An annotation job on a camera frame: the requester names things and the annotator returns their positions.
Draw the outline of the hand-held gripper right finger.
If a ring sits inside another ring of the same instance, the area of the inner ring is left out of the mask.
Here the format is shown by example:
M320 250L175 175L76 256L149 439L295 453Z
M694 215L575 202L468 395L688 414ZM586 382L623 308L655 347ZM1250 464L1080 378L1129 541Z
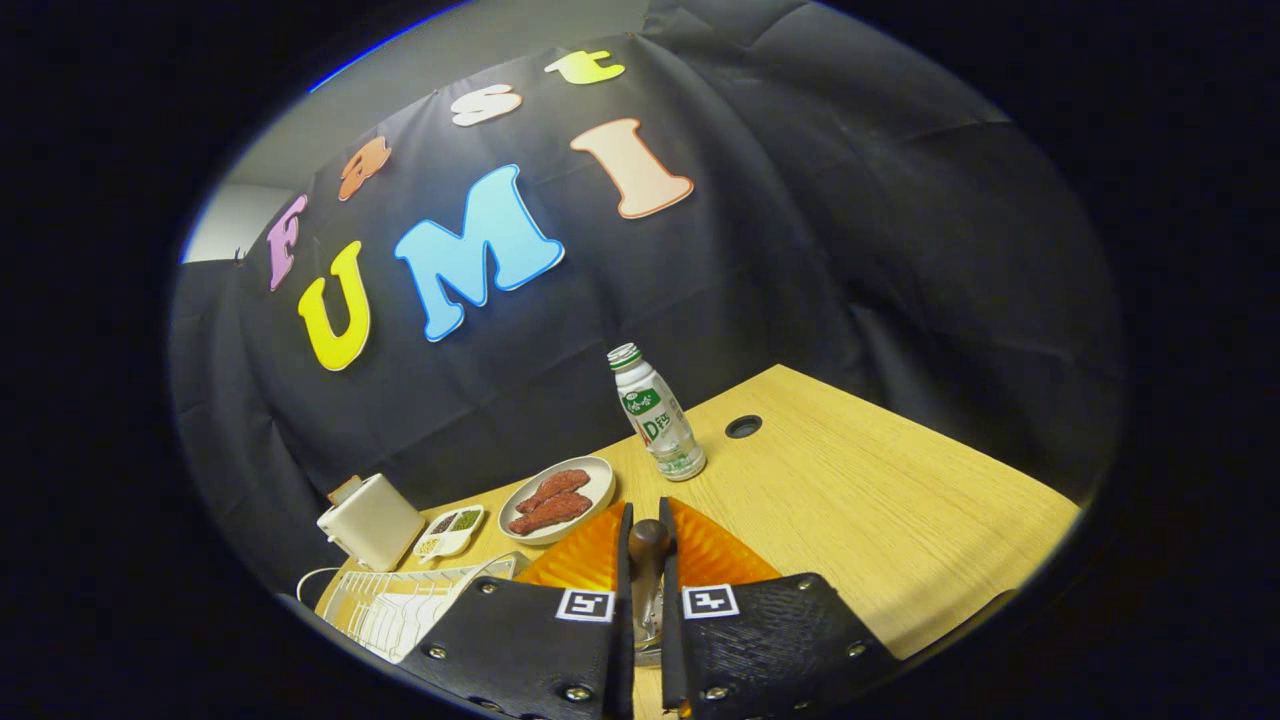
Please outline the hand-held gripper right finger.
M660 501L660 697L676 719L818 719L900 660L820 574L780 575L723 527Z

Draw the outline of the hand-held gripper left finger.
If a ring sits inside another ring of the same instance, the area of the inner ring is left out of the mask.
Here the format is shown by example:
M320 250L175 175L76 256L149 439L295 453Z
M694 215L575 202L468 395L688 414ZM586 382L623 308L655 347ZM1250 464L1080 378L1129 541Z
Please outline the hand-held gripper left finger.
M476 575L401 666L507 719L631 719L632 524L632 506L618 502L516 578Z

